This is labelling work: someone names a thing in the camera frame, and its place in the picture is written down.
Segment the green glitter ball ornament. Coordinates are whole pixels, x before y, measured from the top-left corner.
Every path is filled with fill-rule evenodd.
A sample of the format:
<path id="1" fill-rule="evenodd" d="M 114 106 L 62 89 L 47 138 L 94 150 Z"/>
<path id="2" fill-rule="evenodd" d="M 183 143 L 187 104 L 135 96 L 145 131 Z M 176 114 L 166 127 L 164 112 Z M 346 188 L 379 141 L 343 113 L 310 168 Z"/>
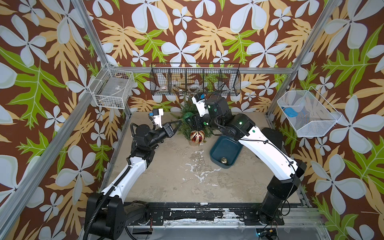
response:
<path id="1" fill-rule="evenodd" d="M 183 120 L 186 121 L 188 118 L 192 117 L 193 115 L 194 115 L 194 113 L 187 112 L 187 113 L 183 114 Z"/>

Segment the red gold striped ornament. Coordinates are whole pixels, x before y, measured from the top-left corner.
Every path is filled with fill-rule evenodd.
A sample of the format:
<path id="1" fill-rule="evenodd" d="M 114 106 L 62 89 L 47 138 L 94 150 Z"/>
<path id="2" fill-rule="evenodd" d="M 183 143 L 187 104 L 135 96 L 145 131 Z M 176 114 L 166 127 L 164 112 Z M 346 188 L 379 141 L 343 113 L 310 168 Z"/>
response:
<path id="1" fill-rule="evenodd" d="M 201 144 L 205 140 L 204 131 L 191 131 L 190 133 L 190 142 L 194 144 Z"/>

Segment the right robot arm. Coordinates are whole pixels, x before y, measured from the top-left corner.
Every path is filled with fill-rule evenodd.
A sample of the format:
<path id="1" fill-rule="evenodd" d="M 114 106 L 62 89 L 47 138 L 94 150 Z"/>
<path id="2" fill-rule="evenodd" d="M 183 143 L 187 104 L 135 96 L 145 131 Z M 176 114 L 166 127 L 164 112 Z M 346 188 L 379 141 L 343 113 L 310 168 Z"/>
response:
<path id="1" fill-rule="evenodd" d="M 204 93 L 198 93 L 192 97 L 192 102 L 198 110 L 189 123 L 193 130 L 204 127 L 219 130 L 251 150 L 273 172 L 268 192 L 258 210 L 260 221 L 270 225 L 279 207 L 298 189 L 307 165 L 289 158 L 247 115 L 233 115 L 225 98 L 208 98 Z"/>

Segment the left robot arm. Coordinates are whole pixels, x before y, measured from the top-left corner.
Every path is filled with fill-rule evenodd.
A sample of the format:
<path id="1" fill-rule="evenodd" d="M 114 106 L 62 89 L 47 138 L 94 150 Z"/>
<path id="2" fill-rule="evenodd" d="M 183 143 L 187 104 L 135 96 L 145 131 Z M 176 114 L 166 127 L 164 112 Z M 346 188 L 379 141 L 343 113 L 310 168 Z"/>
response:
<path id="1" fill-rule="evenodd" d="M 111 184 L 88 198 L 84 240 L 90 235 L 97 236 L 100 240 L 117 240 L 129 224 L 149 220 L 147 203 L 134 201 L 126 205 L 126 197 L 153 161 L 159 144 L 173 137 L 181 125 L 181 120 L 164 123 L 155 130 L 145 124 L 130 125 L 133 142 L 127 165 Z"/>

